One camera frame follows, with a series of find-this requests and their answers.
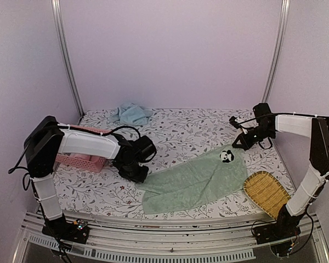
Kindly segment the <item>green towel with panda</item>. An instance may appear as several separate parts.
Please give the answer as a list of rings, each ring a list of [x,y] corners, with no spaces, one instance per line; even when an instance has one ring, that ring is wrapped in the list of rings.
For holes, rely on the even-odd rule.
[[[246,178],[242,150],[224,145],[149,175],[138,189],[144,213],[161,214],[217,201],[242,189]]]

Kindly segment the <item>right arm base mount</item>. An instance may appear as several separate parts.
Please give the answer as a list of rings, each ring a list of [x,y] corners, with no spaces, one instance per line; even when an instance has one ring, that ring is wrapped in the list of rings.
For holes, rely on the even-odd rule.
[[[286,238],[298,237],[301,231],[298,226],[279,228],[275,222],[255,221],[251,226],[251,234],[257,244],[265,244]]]

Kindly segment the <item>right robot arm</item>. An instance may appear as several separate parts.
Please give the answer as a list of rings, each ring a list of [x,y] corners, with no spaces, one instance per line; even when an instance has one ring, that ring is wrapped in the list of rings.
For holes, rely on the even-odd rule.
[[[308,170],[291,199],[282,206],[273,226],[273,234],[284,239],[304,216],[310,203],[318,198],[329,180],[329,116],[301,113],[273,113],[267,103],[253,108],[256,126],[246,126],[246,121],[231,117],[229,123],[241,130],[233,142],[234,148],[245,151],[264,139],[274,139],[277,133],[290,133],[309,138]]]

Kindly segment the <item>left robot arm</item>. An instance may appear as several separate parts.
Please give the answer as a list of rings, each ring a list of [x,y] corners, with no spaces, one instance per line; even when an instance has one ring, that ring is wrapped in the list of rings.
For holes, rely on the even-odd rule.
[[[122,178],[140,183],[145,181],[149,172],[146,163],[157,154],[154,143],[146,135],[139,135],[137,140],[127,140],[118,130],[91,131],[61,124],[54,116],[46,116],[24,142],[19,158],[26,160],[26,166],[20,166],[21,162],[17,161],[8,170],[8,174],[18,169],[24,170],[30,177],[46,226],[59,238],[67,237],[71,230],[53,183],[57,155],[79,153],[102,157],[112,162]]]

